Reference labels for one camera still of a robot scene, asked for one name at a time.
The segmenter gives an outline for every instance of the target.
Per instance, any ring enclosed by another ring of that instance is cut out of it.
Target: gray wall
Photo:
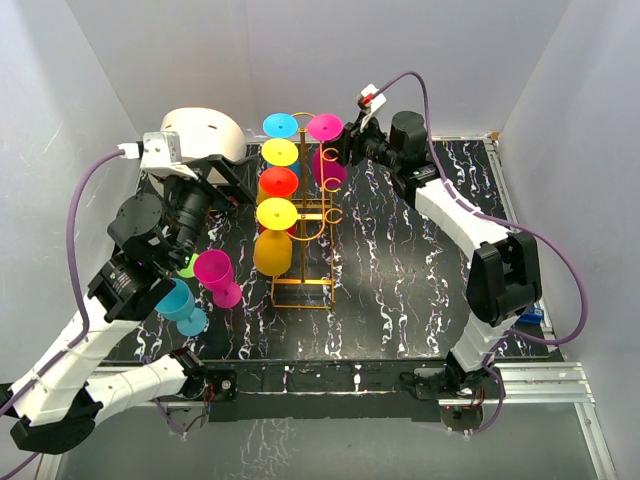
[[[429,82],[434,131],[501,130],[568,0],[67,0],[139,132],[215,107],[248,136],[275,111],[355,117],[355,96],[407,69]],[[381,120],[419,108],[390,91]]]
[[[637,252],[640,3],[575,0],[500,136],[523,223],[556,239],[585,277],[591,315],[565,348],[585,365],[622,479],[640,478],[640,295]],[[561,335],[576,289],[543,256],[544,293]]]
[[[80,175],[137,135],[64,0],[2,2],[0,31],[0,382],[11,382],[76,311],[64,230]],[[136,180],[133,162],[114,162],[82,201],[83,284],[108,258],[105,226]],[[12,424],[0,419],[0,476],[25,456],[9,438]]]

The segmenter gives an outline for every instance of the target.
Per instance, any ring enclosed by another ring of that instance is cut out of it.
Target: gray floor
[[[507,404],[490,430],[470,440],[429,425],[258,420],[206,424],[182,441],[155,408],[139,407],[107,420],[66,454],[56,478],[596,478],[572,404]]]

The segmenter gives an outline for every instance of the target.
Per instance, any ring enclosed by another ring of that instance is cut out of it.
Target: blue disc
[[[176,323],[178,331],[185,337],[195,337],[204,331],[207,326],[207,315],[200,308],[193,310],[193,313],[186,320]]]
[[[262,123],[264,133],[273,138],[287,138],[298,131],[298,121],[288,113],[274,113]]]

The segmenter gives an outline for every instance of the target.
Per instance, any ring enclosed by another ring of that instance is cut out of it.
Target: yellow disc
[[[267,198],[256,210],[258,222],[268,230],[286,230],[298,220],[298,210],[284,198]]]
[[[291,140],[272,138],[262,145],[262,156],[276,167],[288,167],[298,159],[298,147]]]

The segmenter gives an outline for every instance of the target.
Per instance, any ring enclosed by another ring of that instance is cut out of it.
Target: red disc
[[[288,197],[298,189],[298,177],[285,167],[271,167],[260,175],[260,188],[272,197]]]
[[[266,228],[263,227],[262,224],[258,223],[258,233],[262,233],[265,230]],[[287,228],[287,232],[289,232],[289,235],[293,235],[295,237],[297,232],[296,224],[294,223],[293,226]]]

